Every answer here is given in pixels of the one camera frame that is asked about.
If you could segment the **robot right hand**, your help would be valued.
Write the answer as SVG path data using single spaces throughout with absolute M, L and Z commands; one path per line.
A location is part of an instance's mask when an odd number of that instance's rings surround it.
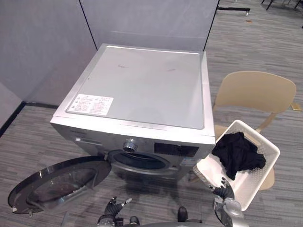
M 223 200 L 226 198 L 235 199 L 234 191 L 226 178 L 222 177 L 221 183 L 222 185 L 220 187 L 209 186 L 212 193 L 221 197 Z

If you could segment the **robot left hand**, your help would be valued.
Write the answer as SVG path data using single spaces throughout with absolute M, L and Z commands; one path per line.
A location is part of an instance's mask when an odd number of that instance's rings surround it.
M 128 199 L 122 201 L 121 203 L 117 203 L 117 197 L 114 196 L 108 202 L 108 204 L 105 208 L 104 214 L 115 217 L 122 210 L 122 208 L 125 205 L 129 204 L 132 200 L 133 200 L 132 198 L 128 198 Z

